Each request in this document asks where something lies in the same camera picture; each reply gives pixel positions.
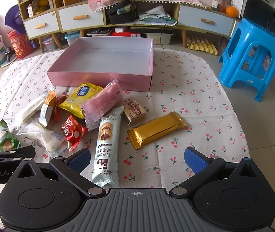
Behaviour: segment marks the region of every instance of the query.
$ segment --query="egg carton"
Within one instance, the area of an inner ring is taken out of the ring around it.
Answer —
[[[188,36],[187,46],[190,50],[205,51],[209,54],[218,55],[218,51],[212,42],[209,42],[206,38],[198,36]]]

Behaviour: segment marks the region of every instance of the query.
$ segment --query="green snack package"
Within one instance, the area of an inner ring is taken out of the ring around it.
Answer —
[[[21,143],[10,133],[7,123],[0,121],[0,152],[6,152],[21,147]]]

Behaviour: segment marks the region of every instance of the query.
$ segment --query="pink box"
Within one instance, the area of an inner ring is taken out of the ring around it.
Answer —
[[[154,65],[151,38],[78,38],[54,62],[47,75],[54,86],[105,87],[118,79],[123,90],[149,92]]]

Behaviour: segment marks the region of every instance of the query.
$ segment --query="white drawer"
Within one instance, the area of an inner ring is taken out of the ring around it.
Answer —
[[[215,23],[210,24],[202,22],[201,19],[206,19]],[[199,28],[229,36],[233,22],[234,19],[211,11],[183,5],[180,6],[178,25]]]
[[[102,11],[92,13],[88,4],[60,9],[58,12],[62,31],[104,25]]]
[[[42,16],[38,16],[26,21],[24,24],[29,38],[59,31],[56,12],[50,12]]]

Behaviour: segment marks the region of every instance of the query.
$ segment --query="blue plastic stool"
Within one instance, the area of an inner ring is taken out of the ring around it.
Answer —
[[[256,49],[253,57],[248,56],[251,48]],[[267,54],[271,61],[268,69],[264,69],[262,64]],[[247,70],[242,69],[245,61]],[[244,81],[258,89],[255,100],[261,102],[275,73],[275,37],[269,30],[243,18],[219,62],[223,62],[219,74],[219,81],[223,85],[231,88],[235,81]]]

